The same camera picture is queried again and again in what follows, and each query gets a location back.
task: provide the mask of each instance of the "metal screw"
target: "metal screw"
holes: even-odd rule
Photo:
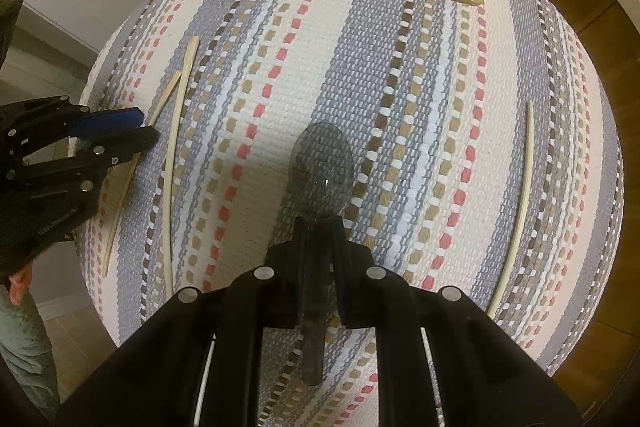
[[[367,268],[369,279],[380,280],[386,277],[386,270],[382,266],[370,266]]]
[[[442,296],[446,298],[447,301],[456,302],[462,297],[462,292],[455,286],[447,286],[442,289]]]
[[[260,266],[254,270],[254,277],[256,279],[260,279],[261,281],[266,281],[271,279],[275,275],[273,268],[271,266]]]
[[[198,291],[196,290],[196,288],[182,288],[178,292],[178,301],[184,302],[185,304],[192,303],[197,298]]]

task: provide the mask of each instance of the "baseboard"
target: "baseboard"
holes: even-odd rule
[[[75,293],[42,302],[38,304],[38,311],[40,312],[42,320],[48,321],[49,319],[55,319],[62,317],[62,315],[78,311],[90,304],[92,304],[92,302],[88,293]]]

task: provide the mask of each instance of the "person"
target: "person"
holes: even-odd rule
[[[53,420],[60,407],[58,378],[51,341],[29,293],[32,276],[33,261],[0,284],[0,355],[31,402]]]

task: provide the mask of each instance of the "person's hand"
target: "person's hand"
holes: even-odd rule
[[[11,286],[9,287],[9,299],[14,306],[19,306],[24,299],[25,293],[29,290],[31,278],[33,277],[33,261],[20,268],[16,273],[9,276]]]

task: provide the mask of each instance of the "green pants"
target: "green pants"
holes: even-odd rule
[[[33,404],[53,420],[60,407],[51,342],[33,297],[20,306],[0,284],[0,355]]]

